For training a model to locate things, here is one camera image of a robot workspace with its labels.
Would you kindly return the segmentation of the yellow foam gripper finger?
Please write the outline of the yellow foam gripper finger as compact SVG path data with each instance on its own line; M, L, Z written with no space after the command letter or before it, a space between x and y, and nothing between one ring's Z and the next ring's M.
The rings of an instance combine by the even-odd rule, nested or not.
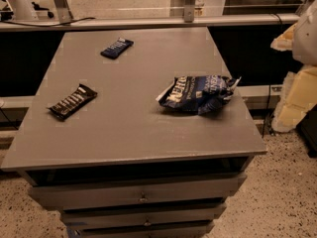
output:
M304 65L284 79L280 100L273 112L271 127L286 133L294 129L317 104L317 67Z
M275 38L270 47L276 51L285 52L291 51L293 48L293 36L296 23L287 28L282 34Z

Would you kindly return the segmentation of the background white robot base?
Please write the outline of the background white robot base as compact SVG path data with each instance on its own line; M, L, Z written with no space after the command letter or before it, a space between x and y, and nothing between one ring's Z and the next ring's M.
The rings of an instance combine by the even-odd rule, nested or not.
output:
M38 20L32 0L5 0L8 4L9 11L1 11L1 20Z

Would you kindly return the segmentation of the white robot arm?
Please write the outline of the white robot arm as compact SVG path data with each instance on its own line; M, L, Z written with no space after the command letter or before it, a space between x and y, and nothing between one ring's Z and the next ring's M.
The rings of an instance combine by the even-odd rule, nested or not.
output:
M280 52L291 51L292 57L303 64L299 72L287 74L273 112L272 129L286 133L317 104L317 0L270 47Z

